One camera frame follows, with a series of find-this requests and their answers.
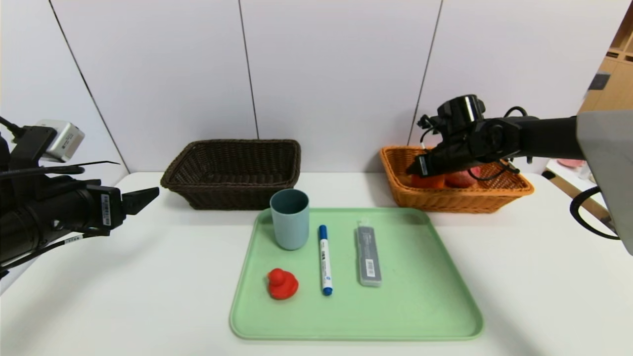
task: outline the gray panel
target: gray panel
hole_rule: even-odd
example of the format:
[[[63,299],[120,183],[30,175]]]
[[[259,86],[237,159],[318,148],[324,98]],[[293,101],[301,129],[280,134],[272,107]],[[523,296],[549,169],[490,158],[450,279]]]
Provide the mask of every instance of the gray panel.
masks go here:
[[[618,236],[633,255],[633,111],[581,113],[577,134]]]

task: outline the red rubber duck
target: red rubber duck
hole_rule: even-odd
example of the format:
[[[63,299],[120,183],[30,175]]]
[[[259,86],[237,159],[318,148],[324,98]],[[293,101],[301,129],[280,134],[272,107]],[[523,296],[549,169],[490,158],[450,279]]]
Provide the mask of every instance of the red rubber duck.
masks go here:
[[[274,299],[288,299],[299,288],[299,281],[294,275],[281,268],[276,268],[268,273],[268,291]]]

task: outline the cup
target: cup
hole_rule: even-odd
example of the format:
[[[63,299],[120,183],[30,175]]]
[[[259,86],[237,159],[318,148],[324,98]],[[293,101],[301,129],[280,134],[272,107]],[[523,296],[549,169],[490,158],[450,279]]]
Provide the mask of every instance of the cup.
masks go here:
[[[306,193],[284,189],[270,198],[270,211],[277,244],[286,250],[297,250],[306,244],[310,234],[309,203]]]

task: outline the wicker basket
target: wicker basket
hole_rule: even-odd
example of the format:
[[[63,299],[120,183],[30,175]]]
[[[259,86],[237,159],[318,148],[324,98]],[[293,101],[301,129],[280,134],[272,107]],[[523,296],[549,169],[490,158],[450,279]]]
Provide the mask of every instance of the wicker basket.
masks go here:
[[[534,192],[534,187],[520,174],[505,172],[491,181],[479,181],[470,188],[420,189],[411,187],[406,169],[421,148],[391,146],[382,148],[380,159],[387,172],[391,193],[401,207],[455,213],[493,213],[509,202]],[[499,172],[495,163],[482,166],[481,176]]]
[[[194,209],[262,210],[299,179],[294,140],[209,140],[190,143],[169,165],[161,185]]]

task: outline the marker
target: marker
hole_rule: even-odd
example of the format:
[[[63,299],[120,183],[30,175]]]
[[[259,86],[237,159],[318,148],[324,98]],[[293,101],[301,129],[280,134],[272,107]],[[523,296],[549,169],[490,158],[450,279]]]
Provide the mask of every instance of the marker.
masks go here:
[[[332,268],[330,267],[330,250],[327,244],[327,227],[318,227],[318,239],[321,245],[321,287],[323,295],[332,294]]]

